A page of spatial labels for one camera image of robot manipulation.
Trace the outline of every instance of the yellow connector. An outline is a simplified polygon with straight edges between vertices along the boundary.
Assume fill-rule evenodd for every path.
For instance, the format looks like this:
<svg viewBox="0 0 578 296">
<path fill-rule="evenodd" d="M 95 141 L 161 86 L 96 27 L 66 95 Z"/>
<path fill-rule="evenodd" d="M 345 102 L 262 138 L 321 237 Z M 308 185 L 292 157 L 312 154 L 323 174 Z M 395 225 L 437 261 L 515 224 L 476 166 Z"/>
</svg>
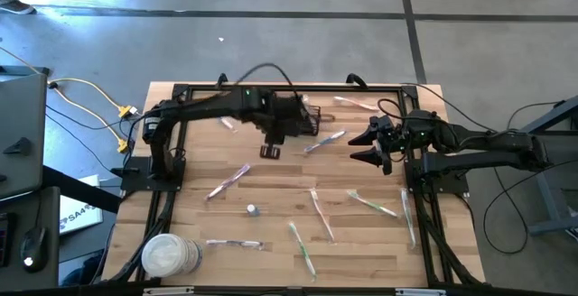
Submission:
<svg viewBox="0 0 578 296">
<path fill-rule="evenodd" d="M 124 139 L 119 139 L 117 152 L 126 153 L 127 151 L 128 151 L 128 142 Z"/>
<path fill-rule="evenodd" d="M 118 109 L 118 111 L 120 111 L 120 113 L 118 114 L 118 117 L 120 118 L 132 116 L 133 114 L 138 112 L 138 110 L 134 106 L 121 106 Z"/>
</svg>

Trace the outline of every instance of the wooden tabletop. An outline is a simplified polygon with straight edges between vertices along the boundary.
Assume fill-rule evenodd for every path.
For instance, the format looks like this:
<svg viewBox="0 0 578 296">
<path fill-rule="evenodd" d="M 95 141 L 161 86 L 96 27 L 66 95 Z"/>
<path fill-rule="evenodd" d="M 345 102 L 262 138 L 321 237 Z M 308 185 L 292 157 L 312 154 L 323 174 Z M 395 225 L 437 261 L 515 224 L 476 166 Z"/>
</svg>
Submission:
<svg viewBox="0 0 578 296">
<path fill-rule="evenodd" d="M 151 83 L 144 110 L 149 110 L 162 99 L 171 98 L 174 84 Z M 429 88 L 442 93 L 438 85 L 430 85 Z M 368 118 L 374 113 L 337 104 L 333 97 L 338 93 L 305 94 L 312 105 L 322 107 L 323 114 L 332 114 L 336 119 L 333 123 L 322 123 L 317 137 L 287 137 L 281 146 L 280 160 L 259 158 L 264 136 L 252 124 L 242 125 L 231 120 L 238 129 L 236 134 L 216 119 L 188 124 L 184 146 L 186 173 L 174 205 L 171 233 L 202 243 L 204 258 L 195 273 L 165 278 L 163 284 L 319 287 L 427 285 L 417 227 L 418 245 L 412 249 L 405 217 L 395 219 L 379 213 L 346 193 L 347 190 L 356 190 L 361 197 L 403 214 L 400 189 L 406 184 L 402 166 L 394 163 L 393 173 L 384 176 L 380 169 L 350 158 L 350 153 L 366 148 L 348 146 L 347 141 L 365 131 Z M 422 88 L 418 88 L 418 94 L 422 109 L 436 111 L 447 120 L 443 101 Z M 371 105 L 382 97 L 396 100 L 394 94 L 388 93 L 348 92 L 339 95 Z M 197 92 L 194 97 L 201 96 L 203 92 Z M 393 105 L 384 104 L 384 107 L 388 112 L 399 114 Z M 341 129 L 348 132 L 340 140 L 322 146 L 309 155 L 303 154 L 305 146 Z M 148 146 L 137 139 L 135 155 L 149 154 Z M 215 199 L 204 201 L 203 198 L 210 191 L 245 163 L 251 165 L 247 174 Z M 328 243 L 325 228 L 315 212 L 309 192 L 312 187 L 316 187 L 324 215 L 329 218 L 335 244 Z M 137 192 L 120 206 L 104 278 L 117 273 L 141 242 L 150 199 L 151 192 Z M 468 209 L 453 195 L 439 195 L 439 202 L 448 244 L 471 273 L 484 281 Z M 256 205 L 261 216 L 249 217 L 246 212 L 248 204 Z M 410 205 L 415 215 L 412 199 Z M 318 273 L 316 282 L 312 282 L 289 229 L 288 222 L 291 220 L 312 258 Z M 207 247 L 204 245 L 207 239 L 263 241 L 265 249 L 259 251 L 226 245 Z M 443 277 L 439 253 L 434 245 L 432 249 L 436 272 L 438 277 Z"/>
</svg>

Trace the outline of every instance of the gray floor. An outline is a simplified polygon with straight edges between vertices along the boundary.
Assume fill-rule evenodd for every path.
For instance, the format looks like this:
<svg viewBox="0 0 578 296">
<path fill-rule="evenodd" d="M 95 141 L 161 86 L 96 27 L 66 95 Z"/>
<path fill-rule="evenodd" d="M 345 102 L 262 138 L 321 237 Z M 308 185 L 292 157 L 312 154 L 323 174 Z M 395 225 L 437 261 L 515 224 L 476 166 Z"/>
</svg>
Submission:
<svg viewBox="0 0 578 296">
<path fill-rule="evenodd" d="M 27 0 L 41 5 L 91 5 L 164 10 L 313 11 L 403 13 L 402 0 Z M 412 0 L 423 14 L 578 14 L 577 0 Z M 518 107 L 578 94 L 578 23 L 418 22 L 428 83 L 474 119 L 505 128 Z M 0 44 L 54 77 L 98 83 L 115 100 L 141 106 L 153 80 L 236 78 L 259 62 L 280 64 L 295 81 L 343 81 L 356 72 L 368 82 L 415 82 L 405 21 L 99 17 L 0 14 Z M 0 63 L 16 64 L 5 55 Z M 262 80 L 279 76 L 256 74 Z M 74 100 L 108 121 L 116 110 L 85 87 L 66 85 Z M 49 93 L 48 103 L 87 124 L 99 125 Z M 542 112 L 518 115 L 522 125 Z M 450 119 L 471 126 L 450 109 Z M 59 118 L 87 142 L 107 167 L 121 163 L 107 131 L 91 132 Z M 77 142 L 47 123 L 45 163 L 75 177 L 110 176 Z M 500 169 L 506 185 L 524 172 Z M 502 255 L 481 233 L 483 210 L 499 192 L 491 171 L 472 171 L 471 204 L 487 279 L 497 286 L 578 293 L 578 245 L 566 234 L 530 238 L 527 249 Z M 528 223 L 545 218 L 536 185 L 513 193 Z M 489 235 L 516 248 L 523 230 L 506 199 L 489 214 Z"/>
</svg>

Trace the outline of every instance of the toothbrush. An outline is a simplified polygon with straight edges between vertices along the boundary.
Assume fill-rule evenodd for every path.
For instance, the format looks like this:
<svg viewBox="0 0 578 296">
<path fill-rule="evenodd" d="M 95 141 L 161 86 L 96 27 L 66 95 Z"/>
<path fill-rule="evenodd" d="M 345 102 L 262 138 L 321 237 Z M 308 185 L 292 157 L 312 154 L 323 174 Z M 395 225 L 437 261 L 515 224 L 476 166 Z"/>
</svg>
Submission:
<svg viewBox="0 0 578 296">
<path fill-rule="evenodd" d="M 243 165 L 243 167 L 239 171 L 237 171 L 235 175 L 224 180 L 217 188 L 215 188 L 215 190 L 213 190 L 210 194 L 208 194 L 207 197 L 205 197 L 205 201 L 209 201 L 213 197 L 217 196 L 221 191 L 228 188 L 231 184 L 235 183 L 235 181 L 238 180 L 243 174 L 247 173 L 247 171 L 249 171 L 250 168 L 251 165 L 249 164 Z"/>
<path fill-rule="evenodd" d="M 407 189 L 401 189 L 401 201 L 404 205 L 404 212 L 406 213 L 407 227 L 409 228 L 409 235 L 412 239 L 411 248 L 415 247 L 415 233 L 414 233 L 414 222 L 412 220 L 412 212 L 409 209 L 409 198 L 407 197 Z"/>
<path fill-rule="evenodd" d="M 295 227 L 295 223 L 292 221 L 289 222 L 289 227 L 291 228 L 291 231 L 293 232 L 293 234 L 297 238 L 297 243 L 299 244 L 299 248 L 301 249 L 301 253 L 302 253 L 303 257 L 305 258 L 305 262 L 307 263 L 307 268 L 309 269 L 309 272 L 313 276 L 313 281 L 317 280 L 317 273 L 315 273 L 315 268 L 313 268 L 313 263 L 311 262 L 311 258 L 309 257 L 307 250 L 305 250 L 305 245 L 303 244 L 303 240 L 301 239 L 301 237 L 299 236 L 299 233 L 297 232 L 297 227 Z"/>
<path fill-rule="evenodd" d="M 368 205 L 368 206 L 370 206 L 370 207 L 372 207 L 372 208 L 374 208 L 374 209 L 376 209 L 376 210 L 383 211 L 383 212 L 385 212 L 385 213 L 388 214 L 388 215 L 391 215 L 391 216 L 393 216 L 393 217 L 395 217 L 395 218 L 398 218 L 398 215 L 397 215 L 395 212 L 393 212 L 393 211 L 391 211 L 391 210 L 389 210 L 389 209 L 387 209 L 387 208 L 385 208 L 385 207 L 381 207 L 381 206 L 379 206 L 378 204 L 375 204 L 375 203 L 373 203 L 373 202 L 370 202 L 370 201 L 367 201 L 367 200 L 363 199 L 363 198 L 360 197 L 359 194 L 358 194 L 357 192 L 355 192 L 355 191 L 347 191 L 347 194 L 349 194 L 350 197 L 352 197 L 352 198 L 354 198 L 354 199 L 357 199 L 357 200 L 363 202 L 364 204 L 366 204 L 366 205 Z"/>
<path fill-rule="evenodd" d="M 230 131 L 232 131 L 233 133 L 236 133 L 238 130 L 235 129 L 235 127 L 224 117 L 220 117 L 219 121 L 226 126 Z"/>
<path fill-rule="evenodd" d="M 325 229 L 327 229 L 327 234 L 329 234 L 329 239 L 331 243 L 335 243 L 335 236 L 333 236 L 333 232 L 331 232 L 331 227 L 329 226 L 329 223 L 327 222 L 327 219 L 325 219 L 325 216 L 322 213 L 322 209 L 319 206 L 319 197 L 317 197 L 317 191 L 315 191 L 315 188 L 310 190 L 311 192 L 311 197 L 313 198 L 313 205 L 315 205 L 315 209 L 317 210 L 317 213 L 319 214 L 319 216 L 322 217 L 322 221 L 323 224 L 325 225 Z"/>
<path fill-rule="evenodd" d="M 264 243 L 257 241 L 235 241 L 235 240 L 207 240 L 207 245 L 238 245 L 244 247 L 255 247 L 262 249 Z"/>
<path fill-rule="evenodd" d="M 329 136 L 329 137 L 327 137 L 327 138 L 323 138 L 323 140 L 321 140 L 320 142 L 318 142 L 318 143 L 316 143 L 316 144 L 314 144 L 314 145 L 305 147 L 305 149 L 304 149 L 303 151 L 306 152 L 306 153 L 310 153 L 310 152 L 311 152 L 312 150 L 314 150 L 315 148 L 317 148 L 317 147 L 319 147 L 319 146 L 322 146 L 322 145 L 325 145 L 325 144 L 327 144 L 327 143 L 331 143 L 332 141 L 338 139 L 339 137 L 343 136 L 343 135 L 346 134 L 346 133 L 347 133 L 347 131 L 341 130 L 340 132 L 335 133 L 335 134 L 332 134 L 331 136 Z"/>
<path fill-rule="evenodd" d="M 364 109 L 367 109 L 367 110 L 379 111 L 379 108 L 378 108 L 377 106 L 370 106 L 370 105 L 367 105 L 367 104 L 365 104 L 365 103 L 360 103 L 360 102 L 358 102 L 358 101 L 352 100 L 352 99 L 350 99 L 350 98 L 333 97 L 333 99 L 335 99 L 336 101 L 348 102 L 348 103 L 351 103 L 351 104 L 353 104 L 353 105 L 355 105 L 355 106 L 363 107 Z"/>
</svg>

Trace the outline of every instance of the plastic cup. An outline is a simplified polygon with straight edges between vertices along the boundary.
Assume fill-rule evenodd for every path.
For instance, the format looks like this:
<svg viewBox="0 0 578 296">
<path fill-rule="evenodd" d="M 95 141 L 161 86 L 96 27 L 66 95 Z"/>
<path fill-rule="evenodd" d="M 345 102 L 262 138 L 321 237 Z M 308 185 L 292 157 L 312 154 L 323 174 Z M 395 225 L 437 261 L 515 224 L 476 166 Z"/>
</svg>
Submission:
<svg viewBox="0 0 578 296">
<path fill-rule="evenodd" d="M 175 234 L 160 234 L 144 246 L 141 262 L 146 273 L 152 277 L 191 273 L 202 262 L 202 249 L 190 239 Z"/>
</svg>

